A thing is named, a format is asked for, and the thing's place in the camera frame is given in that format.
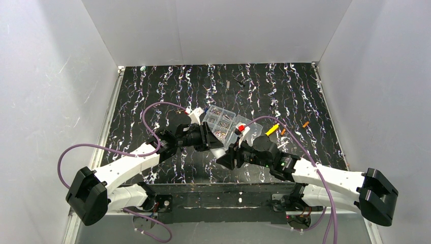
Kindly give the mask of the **white remote control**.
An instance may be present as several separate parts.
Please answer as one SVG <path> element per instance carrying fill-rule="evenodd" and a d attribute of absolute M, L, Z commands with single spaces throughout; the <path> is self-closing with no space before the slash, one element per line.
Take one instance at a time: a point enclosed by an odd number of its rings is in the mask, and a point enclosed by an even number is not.
<path fill-rule="evenodd" d="M 219 158 L 221 158 L 222 156 L 225 155 L 225 151 L 224 151 L 223 148 L 211 149 L 210 151 L 211 151 L 211 153 L 214 155 L 214 157 L 216 159 L 219 159 Z"/>

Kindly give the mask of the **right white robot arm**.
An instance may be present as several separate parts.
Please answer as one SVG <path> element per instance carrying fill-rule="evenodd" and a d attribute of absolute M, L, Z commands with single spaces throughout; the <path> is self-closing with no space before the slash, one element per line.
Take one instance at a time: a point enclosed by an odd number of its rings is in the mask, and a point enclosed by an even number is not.
<path fill-rule="evenodd" d="M 300 185 L 299 199 L 308 206 L 328 206 L 353 211 L 380 225 L 391 226 L 398 190 L 379 170 L 345 171 L 281 151 L 267 136 L 257 137 L 252 145 L 239 141 L 227 149 L 211 149 L 216 162 L 233 170 L 243 164 L 268 168 L 282 181 Z"/>

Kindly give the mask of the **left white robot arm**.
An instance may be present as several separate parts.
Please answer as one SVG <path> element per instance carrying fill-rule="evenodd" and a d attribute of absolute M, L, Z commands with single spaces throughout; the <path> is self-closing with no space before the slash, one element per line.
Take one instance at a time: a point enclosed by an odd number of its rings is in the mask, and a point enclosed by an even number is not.
<path fill-rule="evenodd" d="M 124 156 L 108 165 L 90 170 L 80 169 L 66 195 L 66 201 L 84 225 L 98 222 L 107 212 L 125 207 L 144 211 L 157 210 L 160 197 L 144 182 L 123 184 L 168 158 L 179 148 L 192 146 L 196 151 L 224 148 L 208 123 L 181 124 L 176 133 L 157 130 L 156 136 L 138 147 L 132 156 Z"/>

